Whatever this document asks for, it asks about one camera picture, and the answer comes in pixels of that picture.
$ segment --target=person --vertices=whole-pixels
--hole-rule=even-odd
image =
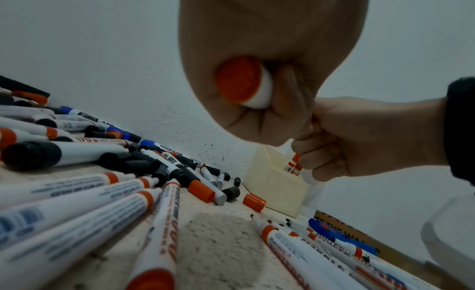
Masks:
[[[248,141],[292,149],[318,181],[423,165],[450,165],[475,182],[467,128],[475,79],[447,97],[414,103],[315,98],[355,46],[368,0],[181,0],[180,51],[190,85],[211,116]],[[262,60],[274,78],[271,106],[225,101],[214,85],[223,61]]]

